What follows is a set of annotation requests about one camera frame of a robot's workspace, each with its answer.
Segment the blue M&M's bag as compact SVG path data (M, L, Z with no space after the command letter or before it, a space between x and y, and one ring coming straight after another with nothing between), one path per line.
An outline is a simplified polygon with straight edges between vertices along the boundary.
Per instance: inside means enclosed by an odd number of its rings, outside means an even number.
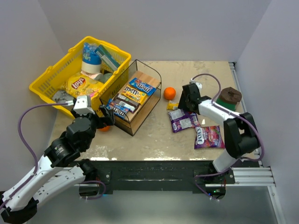
M155 87L143 82L136 77L129 81L129 84L137 90L144 92L147 96L151 96L156 91Z
M121 106L119 104L117 104L115 101L113 101L112 99L109 99L108 104L107 104L107 108L109 110L113 110L114 115L118 116L121 119L125 119L129 109Z

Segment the brown chocolate bag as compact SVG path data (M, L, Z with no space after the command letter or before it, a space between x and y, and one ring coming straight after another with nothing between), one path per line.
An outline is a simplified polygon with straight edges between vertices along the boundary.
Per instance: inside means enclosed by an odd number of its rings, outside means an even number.
M137 103L137 102L135 102L135 101L129 99L128 97L125 97L125 96L123 96L123 95L121 95L121 94L119 94L119 93L117 93L117 94L115 95L115 97L114 97L114 101L115 101L117 104L119 104L119 105L121 105L121 106L124 106L124 107L128 108L129 111L130 111L131 113L135 113L136 110L137 110L137 109L139 108L139 106L140 106L139 103Z

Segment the yellow M&M's bag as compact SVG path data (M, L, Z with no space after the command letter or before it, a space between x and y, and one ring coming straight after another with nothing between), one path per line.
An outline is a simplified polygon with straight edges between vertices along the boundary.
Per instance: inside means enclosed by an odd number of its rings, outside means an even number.
M148 96L146 93L139 91L129 85L127 85L124 90L121 92L121 94L141 105L143 105L146 100L148 99Z

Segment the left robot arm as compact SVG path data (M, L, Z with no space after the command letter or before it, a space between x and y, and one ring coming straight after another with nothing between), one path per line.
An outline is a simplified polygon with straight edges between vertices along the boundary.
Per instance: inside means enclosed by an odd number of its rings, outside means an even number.
M100 110L102 117L89 112L88 108L83 112L72 111L75 116L73 122L51 143L40 159L35 159L33 169L0 196L1 217L5 223L27 222L48 201L76 184L98 185L98 193L85 196L86 200L104 195L106 186L100 181L98 171L89 159L83 159L67 169L90 147L97 129L114 125L113 111L104 105L100 106Z

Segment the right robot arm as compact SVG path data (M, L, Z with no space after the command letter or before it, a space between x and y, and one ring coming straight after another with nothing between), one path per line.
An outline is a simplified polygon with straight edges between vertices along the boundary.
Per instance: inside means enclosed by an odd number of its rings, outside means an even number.
M182 88L179 109L208 117L223 127L225 150L213 161L218 174L226 172L243 155L263 147L250 113L240 114L228 110L210 97L201 96L198 84L190 83Z

